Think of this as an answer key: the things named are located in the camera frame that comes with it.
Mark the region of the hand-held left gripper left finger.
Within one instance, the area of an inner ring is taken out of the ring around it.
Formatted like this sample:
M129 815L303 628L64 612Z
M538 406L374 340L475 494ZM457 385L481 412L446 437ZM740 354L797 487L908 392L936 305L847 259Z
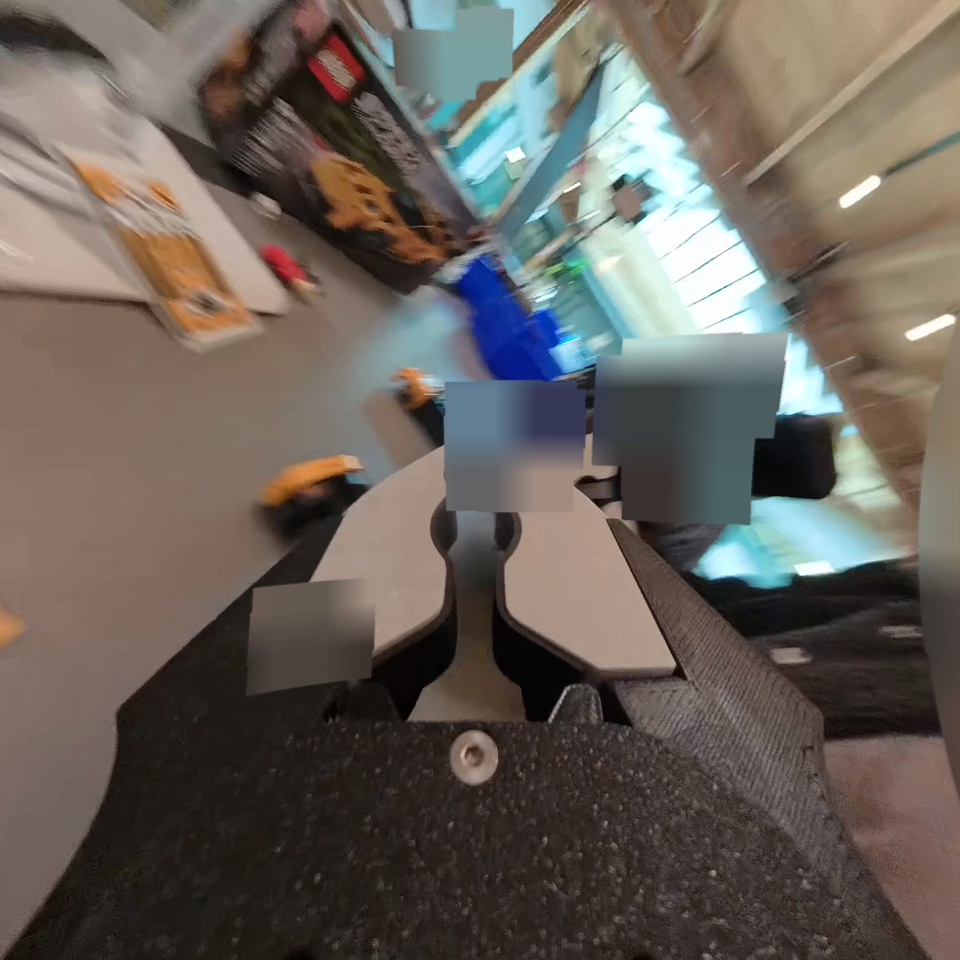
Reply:
M342 515L312 582L362 581L383 663L452 614L445 451L439 447L372 486Z

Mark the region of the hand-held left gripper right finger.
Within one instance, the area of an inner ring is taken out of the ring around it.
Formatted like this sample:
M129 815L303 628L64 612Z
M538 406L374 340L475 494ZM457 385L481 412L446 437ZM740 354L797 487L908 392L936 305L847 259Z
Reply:
M677 661L609 518L581 490L571 497L568 510L496 514L502 617L590 681L673 675Z

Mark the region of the yellow black lego car assembly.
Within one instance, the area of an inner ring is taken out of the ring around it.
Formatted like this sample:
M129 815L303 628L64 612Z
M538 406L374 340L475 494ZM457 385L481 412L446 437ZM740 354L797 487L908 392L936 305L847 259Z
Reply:
M358 458L334 455L285 467L262 487L259 509L274 533L292 541L340 517L370 487Z

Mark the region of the small yellow lego assembly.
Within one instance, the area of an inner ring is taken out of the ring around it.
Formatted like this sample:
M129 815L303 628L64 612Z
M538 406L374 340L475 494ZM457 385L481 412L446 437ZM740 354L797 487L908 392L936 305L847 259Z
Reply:
M445 444L446 384L416 367L403 367L392 377L393 394L407 417L433 449Z

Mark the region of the red lego piece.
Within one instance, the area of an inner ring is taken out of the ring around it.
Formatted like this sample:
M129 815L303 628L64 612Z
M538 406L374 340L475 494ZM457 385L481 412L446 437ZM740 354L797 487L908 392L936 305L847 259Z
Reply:
M316 300L319 284L315 274L286 248L266 244L259 247L259 257L287 291L303 303Z

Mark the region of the black lego set box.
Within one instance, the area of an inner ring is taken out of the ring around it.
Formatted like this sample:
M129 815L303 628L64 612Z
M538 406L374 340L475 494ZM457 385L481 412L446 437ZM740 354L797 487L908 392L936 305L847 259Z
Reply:
M198 112L250 191L408 294L481 239L474 211L326 2L276 2L211 66Z

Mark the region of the blue plastic bin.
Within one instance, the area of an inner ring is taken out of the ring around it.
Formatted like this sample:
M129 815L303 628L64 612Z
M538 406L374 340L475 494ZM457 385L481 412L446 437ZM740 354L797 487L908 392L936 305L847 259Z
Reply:
M478 354L494 379L549 382L564 375L553 354L561 342L556 314L525 307L497 258L471 259L454 289L469 307Z

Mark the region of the orange sticker sheet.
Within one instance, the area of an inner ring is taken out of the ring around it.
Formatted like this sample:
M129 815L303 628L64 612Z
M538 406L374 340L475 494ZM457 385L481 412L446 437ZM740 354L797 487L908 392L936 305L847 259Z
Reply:
M175 341L204 353L262 333L164 181L117 155L64 144L54 150Z

